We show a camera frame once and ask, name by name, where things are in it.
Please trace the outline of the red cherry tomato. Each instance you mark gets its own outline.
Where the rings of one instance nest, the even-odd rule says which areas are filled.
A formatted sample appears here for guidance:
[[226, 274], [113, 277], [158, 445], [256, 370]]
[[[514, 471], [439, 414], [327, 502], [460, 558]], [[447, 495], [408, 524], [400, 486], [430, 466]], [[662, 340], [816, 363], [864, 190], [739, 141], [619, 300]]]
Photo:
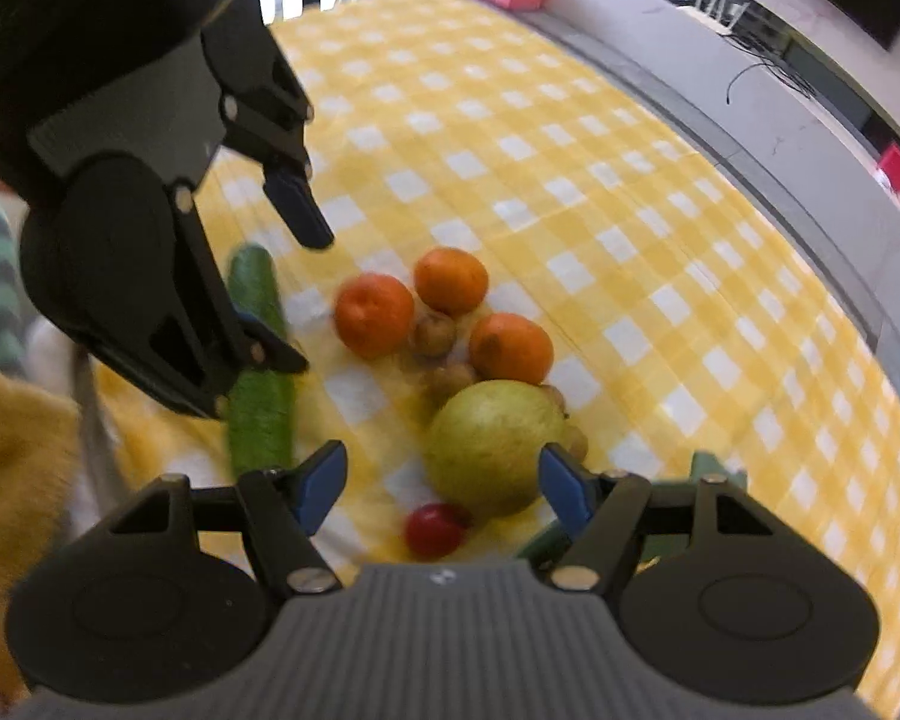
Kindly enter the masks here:
[[464, 543], [473, 517], [458, 505], [425, 504], [404, 522], [404, 543], [419, 561], [439, 561]]

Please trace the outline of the green fruit bowl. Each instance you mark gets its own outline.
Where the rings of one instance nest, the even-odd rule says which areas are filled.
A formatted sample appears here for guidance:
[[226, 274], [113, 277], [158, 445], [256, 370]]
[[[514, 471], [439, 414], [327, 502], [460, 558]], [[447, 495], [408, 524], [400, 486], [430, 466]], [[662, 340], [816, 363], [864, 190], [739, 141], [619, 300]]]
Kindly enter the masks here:
[[[748, 473], [745, 470], [730, 470], [720, 463], [715, 455], [696, 450], [689, 465], [689, 481], [707, 481], [711, 476], [724, 476], [741, 491], [748, 489]], [[663, 557], [681, 553], [688, 546], [689, 538], [685, 535], [653, 535], [647, 538], [644, 552], [640, 558], [640, 569], [652, 567]], [[518, 551], [520, 559], [530, 562], [533, 571], [544, 572], [556, 564], [571, 547], [572, 540], [557, 520], [533, 536]]]

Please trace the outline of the orange tangerine top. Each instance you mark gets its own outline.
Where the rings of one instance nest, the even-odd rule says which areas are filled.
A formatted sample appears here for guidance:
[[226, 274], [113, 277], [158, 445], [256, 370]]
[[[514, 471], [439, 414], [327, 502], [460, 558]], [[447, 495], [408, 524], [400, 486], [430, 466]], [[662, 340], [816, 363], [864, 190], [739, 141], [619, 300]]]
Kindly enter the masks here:
[[461, 317], [478, 309], [489, 289], [486, 266], [466, 250], [437, 247], [414, 265], [414, 289], [430, 309]]

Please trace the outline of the brown longan fruit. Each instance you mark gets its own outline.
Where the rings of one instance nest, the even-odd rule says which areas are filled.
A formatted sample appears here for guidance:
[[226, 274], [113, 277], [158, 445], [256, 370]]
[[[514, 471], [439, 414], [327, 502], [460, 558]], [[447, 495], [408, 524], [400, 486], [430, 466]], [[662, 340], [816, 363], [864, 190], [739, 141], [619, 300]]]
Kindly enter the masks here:
[[414, 325], [413, 351], [424, 359], [447, 358], [457, 344], [457, 322], [445, 314], [425, 314]]
[[438, 410], [461, 390], [478, 382], [478, 374], [468, 362], [452, 362], [425, 372], [422, 388], [427, 403]]

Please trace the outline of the red box on shelf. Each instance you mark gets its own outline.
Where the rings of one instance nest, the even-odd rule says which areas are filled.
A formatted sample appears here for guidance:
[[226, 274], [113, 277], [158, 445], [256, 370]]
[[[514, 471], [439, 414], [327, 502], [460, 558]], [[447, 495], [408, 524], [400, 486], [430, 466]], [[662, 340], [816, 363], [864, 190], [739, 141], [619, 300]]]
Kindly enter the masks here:
[[889, 192], [900, 193], [900, 146], [890, 143], [877, 161], [875, 179]]

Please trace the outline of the orange tangerine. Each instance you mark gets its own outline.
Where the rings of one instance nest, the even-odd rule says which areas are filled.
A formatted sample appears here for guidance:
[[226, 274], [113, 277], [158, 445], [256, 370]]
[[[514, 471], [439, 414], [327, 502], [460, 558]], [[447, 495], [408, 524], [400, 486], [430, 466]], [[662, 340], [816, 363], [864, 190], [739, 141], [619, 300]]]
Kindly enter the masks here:
[[383, 273], [361, 273], [347, 280], [333, 310], [336, 335], [362, 359], [395, 353], [413, 332], [415, 318], [411, 291]]
[[510, 312], [494, 312], [475, 323], [468, 362], [483, 379], [539, 385], [554, 362], [554, 344], [543, 327]]
[[414, 265], [414, 289], [430, 309], [461, 317], [478, 309], [489, 289], [486, 266], [466, 250], [437, 247]]

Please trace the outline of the green cucumber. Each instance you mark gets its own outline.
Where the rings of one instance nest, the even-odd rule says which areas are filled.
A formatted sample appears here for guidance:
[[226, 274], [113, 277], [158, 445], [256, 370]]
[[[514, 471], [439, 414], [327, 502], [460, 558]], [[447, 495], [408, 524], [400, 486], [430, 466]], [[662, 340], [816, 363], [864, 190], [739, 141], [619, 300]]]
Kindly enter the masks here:
[[[244, 244], [233, 252], [227, 289], [237, 309], [260, 319], [287, 338], [278, 280], [271, 254]], [[230, 390], [227, 450], [233, 476], [273, 466], [294, 465], [294, 382], [287, 374], [248, 369]]]

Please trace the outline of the white wifi router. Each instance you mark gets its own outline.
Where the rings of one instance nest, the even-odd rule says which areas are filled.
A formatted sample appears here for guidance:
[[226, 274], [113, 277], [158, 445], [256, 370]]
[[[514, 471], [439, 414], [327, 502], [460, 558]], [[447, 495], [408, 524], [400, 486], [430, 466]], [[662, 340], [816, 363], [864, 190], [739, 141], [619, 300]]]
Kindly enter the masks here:
[[686, 0], [679, 9], [720, 36], [728, 36], [749, 10], [751, 0]]

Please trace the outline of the green yellow pear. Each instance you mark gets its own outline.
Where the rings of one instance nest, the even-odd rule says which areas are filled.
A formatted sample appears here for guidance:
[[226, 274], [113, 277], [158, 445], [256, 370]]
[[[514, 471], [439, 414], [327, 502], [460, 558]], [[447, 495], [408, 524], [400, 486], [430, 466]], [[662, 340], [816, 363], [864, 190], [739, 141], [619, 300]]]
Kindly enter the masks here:
[[508, 517], [539, 496], [539, 452], [569, 423], [543, 388], [486, 380], [453, 395], [430, 421], [422, 468], [443, 502], [476, 518]]

